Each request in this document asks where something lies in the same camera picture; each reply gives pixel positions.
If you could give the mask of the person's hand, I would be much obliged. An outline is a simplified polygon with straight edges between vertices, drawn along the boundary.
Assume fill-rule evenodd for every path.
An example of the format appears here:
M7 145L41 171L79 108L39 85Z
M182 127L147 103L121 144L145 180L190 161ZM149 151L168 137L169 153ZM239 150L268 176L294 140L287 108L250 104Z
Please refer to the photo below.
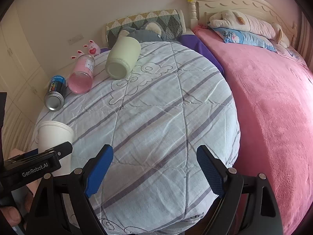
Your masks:
M22 155L25 152L14 149L11 153L13 154L11 158L13 158L15 156ZM37 188L38 180L12 191L15 205L1 207L1 234L16 234L14 227L24 226L24 217L30 211L32 200Z

